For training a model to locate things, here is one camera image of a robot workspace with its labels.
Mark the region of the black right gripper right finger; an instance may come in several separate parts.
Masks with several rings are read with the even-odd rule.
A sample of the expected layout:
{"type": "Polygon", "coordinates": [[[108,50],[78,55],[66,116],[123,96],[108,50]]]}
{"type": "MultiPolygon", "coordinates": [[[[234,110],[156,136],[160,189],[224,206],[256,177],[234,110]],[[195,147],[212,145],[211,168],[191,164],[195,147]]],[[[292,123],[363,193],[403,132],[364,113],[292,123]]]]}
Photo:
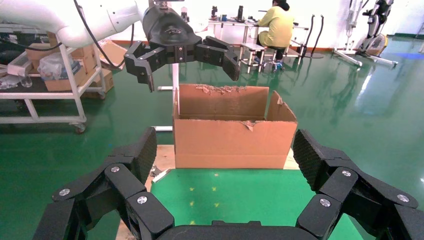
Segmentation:
{"type": "Polygon", "coordinates": [[[424,213],[418,201],[362,171],[343,151],[321,145],[299,129],[293,157],[314,192],[297,228],[326,240],[342,215],[348,215],[377,240],[423,239],[424,213]]]}

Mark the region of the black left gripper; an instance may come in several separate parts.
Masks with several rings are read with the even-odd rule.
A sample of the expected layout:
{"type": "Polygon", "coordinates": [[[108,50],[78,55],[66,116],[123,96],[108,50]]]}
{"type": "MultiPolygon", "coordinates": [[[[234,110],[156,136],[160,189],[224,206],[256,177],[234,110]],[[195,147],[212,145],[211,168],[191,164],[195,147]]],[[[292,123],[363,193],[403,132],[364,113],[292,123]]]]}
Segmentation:
{"type": "Polygon", "coordinates": [[[148,8],[142,27],[149,46],[134,43],[125,53],[124,62],[127,73],[135,76],[139,84],[148,85],[151,93],[155,91],[153,72],[165,64],[196,60],[222,67],[232,81],[238,81],[239,56],[234,46],[211,36],[202,41],[172,8],[148,8]]]}

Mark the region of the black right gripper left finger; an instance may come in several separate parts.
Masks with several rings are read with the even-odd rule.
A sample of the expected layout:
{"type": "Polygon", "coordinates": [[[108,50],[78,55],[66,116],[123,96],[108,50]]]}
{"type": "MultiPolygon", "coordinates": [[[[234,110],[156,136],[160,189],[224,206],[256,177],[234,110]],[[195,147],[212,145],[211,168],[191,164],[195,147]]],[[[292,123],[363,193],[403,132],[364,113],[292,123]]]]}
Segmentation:
{"type": "Polygon", "coordinates": [[[98,168],[56,190],[33,238],[85,240],[116,211],[136,239],[158,239],[175,220],[146,188],[156,155],[156,130],[148,127],[135,143],[116,147],[98,168]]]}

